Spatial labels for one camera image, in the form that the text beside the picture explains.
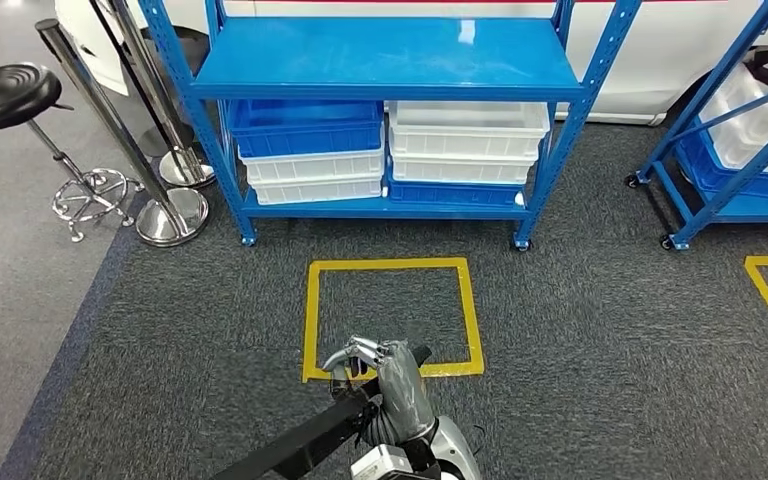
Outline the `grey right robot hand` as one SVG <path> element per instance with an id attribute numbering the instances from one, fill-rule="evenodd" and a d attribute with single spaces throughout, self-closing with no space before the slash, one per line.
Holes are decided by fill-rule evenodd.
<path id="1" fill-rule="evenodd" d="M 376 372 L 381 401 L 378 411 L 363 422 L 360 438 L 372 447 L 430 440 L 437 418 L 424 390 L 418 361 L 405 341 L 377 342 L 352 336 L 322 367 L 340 386 L 348 386 L 352 375 L 368 368 Z"/>

